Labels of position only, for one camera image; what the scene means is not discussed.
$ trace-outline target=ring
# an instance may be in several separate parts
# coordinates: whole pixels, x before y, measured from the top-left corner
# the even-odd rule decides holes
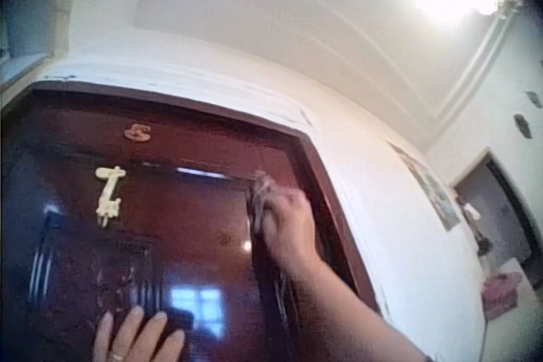
[[[113,352],[109,353],[109,362],[122,362],[123,359],[122,356],[114,354]]]

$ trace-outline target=door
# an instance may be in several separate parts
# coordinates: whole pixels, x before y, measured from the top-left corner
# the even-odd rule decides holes
[[[497,269],[511,258],[523,264],[536,253],[493,168],[496,166],[492,159],[484,160],[456,186],[456,190],[481,214],[477,227],[492,242],[487,257],[491,269]]]
[[[141,304],[187,331],[184,360],[288,360],[245,202],[255,170],[298,186],[288,152],[190,113],[43,95],[3,139],[4,357],[87,360],[104,312],[120,322]],[[135,123],[148,141],[125,136]],[[95,172],[115,166],[120,213],[102,228]]]

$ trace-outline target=white ceiling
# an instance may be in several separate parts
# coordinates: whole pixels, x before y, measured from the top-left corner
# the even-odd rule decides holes
[[[438,23],[414,0],[139,0],[135,18],[298,71],[421,147],[462,108],[506,24]]]

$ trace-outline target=pink bag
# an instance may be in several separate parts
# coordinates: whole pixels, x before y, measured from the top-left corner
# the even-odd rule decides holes
[[[517,286],[522,279],[523,275],[514,271],[492,275],[484,282],[482,297],[487,321],[517,307]]]

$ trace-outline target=poster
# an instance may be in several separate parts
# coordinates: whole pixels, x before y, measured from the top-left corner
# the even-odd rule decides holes
[[[443,187],[435,180],[424,165],[404,152],[401,148],[398,148],[393,144],[390,144],[390,146],[398,153],[409,171],[418,181],[418,184],[426,193],[428,200],[434,207],[435,212],[437,212],[441,222],[443,222],[445,229],[450,231],[454,225],[460,222],[460,220]]]

